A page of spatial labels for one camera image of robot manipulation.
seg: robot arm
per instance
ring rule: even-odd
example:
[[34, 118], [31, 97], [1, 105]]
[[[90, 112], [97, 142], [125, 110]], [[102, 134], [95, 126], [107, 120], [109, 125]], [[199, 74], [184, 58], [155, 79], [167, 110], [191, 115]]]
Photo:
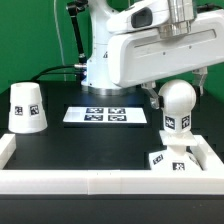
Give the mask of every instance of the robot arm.
[[[121, 32], [121, 25], [118, 32], [114, 31], [115, 35], [108, 43], [108, 67], [113, 83], [121, 87], [141, 84], [153, 95], [151, 86], [154, 81], [193, 71], [196, 77], [194, 83], [200, 86], [202, 94], [207, 66], [224, 61], [224, 10], [201, 13], [195, 20], [186, 20], [189, 25], [186, 33], [181, 29], [172, 31], [171, 27], [182, 27], [184, 22], [173, 23], [170, 2], [169, 12], [169, 19], [164, 16], [164, 21], [158, 26], [145, 26], [135, 29], [138, 32], [130, 32], [131, 29], [134, 31], [134, 27], [128, 28], [129, 22], [126, 33]], [[126, 12], [121, 15], [127, 18]], [[110, 31], [113, 22], [116, 22], [116, 16], [107, 23]]]

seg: white sphere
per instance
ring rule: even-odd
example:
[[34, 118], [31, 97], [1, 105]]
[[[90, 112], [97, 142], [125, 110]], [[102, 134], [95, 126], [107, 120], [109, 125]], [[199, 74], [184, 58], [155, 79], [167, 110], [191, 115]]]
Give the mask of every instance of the white sphere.
[[163, 96], [163, 111], [170, 115], [190, 112], [196, 103], [194, 88], [184, 80], [173, 80], [162, 86], [159, 95]]

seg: black cable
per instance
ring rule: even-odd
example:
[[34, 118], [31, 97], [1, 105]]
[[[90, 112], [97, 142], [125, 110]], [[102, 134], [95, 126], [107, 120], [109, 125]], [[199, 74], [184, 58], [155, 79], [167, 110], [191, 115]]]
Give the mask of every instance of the black cable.
[[43, 70], [42, 72], [40, 72], [39, 74], [35, 75], [31, 81], [36, 81], [37, 79], [39, 79], [42, 75], [46, 75], [49, 74], [48, 72], [51, 71], [55, 71], [55, 70], [59, 70], [59, 69], [65, 69], [65, 68], [74, 68], [74, 65], [60, 65], [60, 66], [55, 66], [55, 67], [51, 67], [51, 68], [47, 68], [45, 70]]
[[197, 12], [208, 12], [214, 9], [223, 9], [221, 6], [219, 5], [215, 5], [214, 3], [207, 3], [204, 5], [199, 5], [197, 6]]

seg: white cup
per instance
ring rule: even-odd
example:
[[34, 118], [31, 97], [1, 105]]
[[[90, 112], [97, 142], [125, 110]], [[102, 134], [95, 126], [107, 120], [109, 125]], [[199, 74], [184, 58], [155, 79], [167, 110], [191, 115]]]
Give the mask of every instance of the white cup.
[[15, 133], [35, 133], [47, 128], [40, 86], [22, 82], [11, 85], [9, 130]]

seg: cable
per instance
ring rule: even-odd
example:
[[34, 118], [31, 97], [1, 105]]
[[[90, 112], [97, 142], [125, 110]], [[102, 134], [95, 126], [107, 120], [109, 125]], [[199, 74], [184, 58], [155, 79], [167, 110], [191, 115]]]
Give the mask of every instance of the cable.
[[57, 0], [54, 0], [54, 21], [55, 21], [57, 37], [58, 37], [58, 42], [59, 42], [59, 47], [60, 47], [62, 65], [64, 66], [65, 65], [65, 57], [64, 57], [64, 49], [63, 49], [63, 44], [62, 44], [62, 39], [61, 39], [61, 33], [60, 33], [60, 29], [59, 29], [59, 24], [58, 24]]
[[45, 74], [50, 74], [48, 72], [50, 71], [55, 71], [55, 70], [59, 70], [59, 69], [65, 69], [65, 68], [74, 68], [74, 65], [61, 65], [61, 66], [56, 66], [56, 67], [52, 67], [52, 68], [47, 68], [45, 70], [43, 70], [42, 72], [40, 72], [39, 74], [35, 75], [31, 81], [36, 81], [37, 79], [39, 79], [42, 75], [45, 75]]
[[207, 3], [204, 5], [199, 5], [197, 6], [197, 11], [198, 12], [207, 12], [207, 11], [211, 11], [214, 9], [223, 9], [221, 6], [219, 5], [215, 5], [214, 3]]

